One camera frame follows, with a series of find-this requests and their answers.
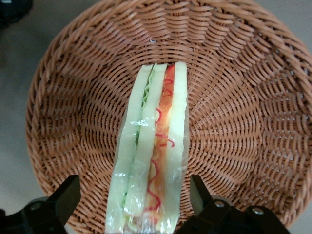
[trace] wrapped sandwich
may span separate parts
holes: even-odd
[[[143,65],[119,132],[106,234],[174,232],[188,142],[186,64]]]

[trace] black object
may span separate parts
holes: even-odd
[[[0,234],[66,234],[64,225],[80,201],[78,175],[70,175],[46,201],[35,201],[5,216],[0,209]]]
[[[0,29],[18,22],[32,6],[32,0],[0,0]]]
[[[176,234],[290,234],[265,207],[250,206],[242,212],[213,199],[198,175],[191,176],[190,200],[195,215]]]
[[[176,234],[290,234],[265,207],[241,212],[213,199],[198,175],[191,176],[190,199],[195,215]],[[46,201],[32,202],[8,217],[0,210],[0,234],[66,234],[64,225],[79,201],[79,177],[71,175]]]

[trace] plastic wrap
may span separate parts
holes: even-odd
[[[189,152],[186,64],[143,66],[119,131],[106,234],[174,232]]]

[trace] gray floor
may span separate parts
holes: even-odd
[[[25,142],[28,89],[51,40],[97,0],[34,0],[25,19],[0,33],[0,207],[7,214],[43,196],[33,174]],[[256,0],[301,38],[312,52],[311,0]],[[312,204],[290,228],[311,233]]]

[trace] wicker basket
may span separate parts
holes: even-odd
[[[312,195],[312,56],[249,0],[105,0],[53,40],[28,99],[28,150],[50,194],[79,174],[69,220],[102,233],[120,122],[143,64],[188,66],[189,178],[240,209],[272,209],[290,226]]]

